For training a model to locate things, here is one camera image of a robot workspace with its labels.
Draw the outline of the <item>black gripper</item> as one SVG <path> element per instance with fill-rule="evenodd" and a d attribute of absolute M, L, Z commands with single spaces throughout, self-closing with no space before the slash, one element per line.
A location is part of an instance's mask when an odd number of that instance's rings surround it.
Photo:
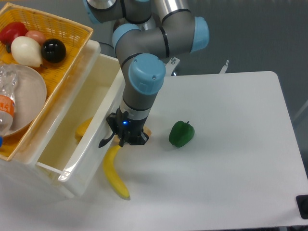
<path fill-rule="evenodd" d="M 122 112 L 120 108 L 116 113 L 111 113 L 106 121 L 114 134 L 117 134 L 120 141 L 119 146 L 126 143 L 132 146 L 145 145 L 149 136 L 142 132 L 146 118 L 135 120 L 128 117 L 128 111 Z"/>

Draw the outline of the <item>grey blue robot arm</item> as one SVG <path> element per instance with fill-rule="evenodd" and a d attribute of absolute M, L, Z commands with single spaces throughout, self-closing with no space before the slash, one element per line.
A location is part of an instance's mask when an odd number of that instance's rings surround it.
<path fill-rule="evenodd" d="M 143 127 L 166 75 L 165 58 L 204 49 L 209 28 L 186 0 L 86 0 L 97 23 L 125 19 L 112 44 L 125 79 L 120 106 L 106 121 L 119 145 L 144 145 Z"/>

